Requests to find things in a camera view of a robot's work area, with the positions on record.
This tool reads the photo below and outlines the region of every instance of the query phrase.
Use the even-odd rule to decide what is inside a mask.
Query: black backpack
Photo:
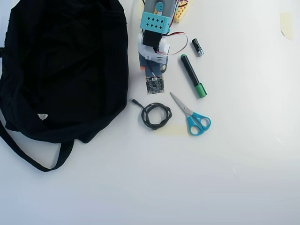
[[[0,108],[6,128],[61,143],[47,169],[27,156],[0,123],[16,154],[48,172],[74,140],[88,143],[125,108],[128,34],[118,0],[21,0],[12,10],[2,56]]]

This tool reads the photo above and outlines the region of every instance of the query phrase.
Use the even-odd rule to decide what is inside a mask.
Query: scissors
[[[210,118],[199,115],[199,114],[191,111],[172,92],[170,92],[170,94],[173,97],[174,101],[179,105],[179,107],[183,110],[184,114],[186,115],[187,122],[188,122],[188,129],[192,136],[200,136],[210,128],[210,125],[211,125]],[[192,131],[192,128],[196,128],[198,130],[198,133],[195,134]]]

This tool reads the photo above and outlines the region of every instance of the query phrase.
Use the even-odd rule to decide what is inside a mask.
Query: marker
[[[195,89],[196,89],[199,97],[204,98],[207,95],[207,93],[206,93],[203,85],[199,82],[191,63],[188,60],[188,57],[185,54],[183,54],[183,55],[181,55],[180,58],[181,58],[181,61],[183,62],[184,67],[187,70],[189,77],[191,78],[191,80],[193,82],[193,85],[195,86]]]

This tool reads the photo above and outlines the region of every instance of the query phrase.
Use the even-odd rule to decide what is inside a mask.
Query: white wire
[[[173,56],[173,55],[177,55],[178,53],[180,53],[181,51],[183,51],[183,50],[187,47],[187,45],[188,45],[188,35],[187,35],[186,33],[173,34],[173,36],[175,36],[175,35],[184,35],[184,36],[186,36],[187,42],[186,42],[186,44],[184,45],[184,47],[181,48],[178,52],[176,52],[176,53],[174,53],[174,54],[164,54],[164,53],[161,53],[160,51],[158,51],[158,54],[164,55],[164,56]]]

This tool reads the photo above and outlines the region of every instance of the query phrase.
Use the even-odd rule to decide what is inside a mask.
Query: teal scissor handle
[[[197,113],[193,113],[192,117],[194,117],[200,123],[200,125],[201,125],[201,127],[204,131],[207,131],[210,128],[210,125],[211,125],[210,118],[208,118],[206,116],[199,115]]]
[[[187,117],[187,122],[188,122],[189,132],[192,136],[200,136],[204,133],[204,130],[202,129],[202,127],[195,123],[195,121],[193,120],[193,117],[188,116]],[[198,133],[194,134],[193,131],[192,131],[192,128],[197,128]]]

